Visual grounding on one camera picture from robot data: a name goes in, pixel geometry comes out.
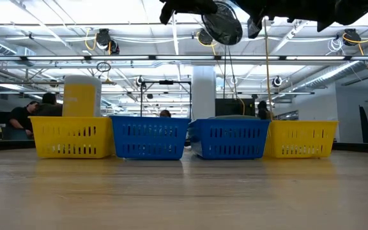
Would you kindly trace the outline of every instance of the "desk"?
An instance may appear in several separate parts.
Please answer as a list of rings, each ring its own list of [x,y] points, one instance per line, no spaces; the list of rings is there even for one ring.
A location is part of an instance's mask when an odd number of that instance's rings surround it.
[[[368,229],[368,154],[38,159],[0,151],[0,229]]]

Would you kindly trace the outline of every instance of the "yellow basket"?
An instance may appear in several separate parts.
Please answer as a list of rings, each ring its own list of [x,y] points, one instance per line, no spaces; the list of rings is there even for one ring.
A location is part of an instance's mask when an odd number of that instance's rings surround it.
[[[276,158],[329,157],[338,121],[272,121],[265,156]]]
[[[103,158],[115,154],[110,118],[30,118],[39,157]]]

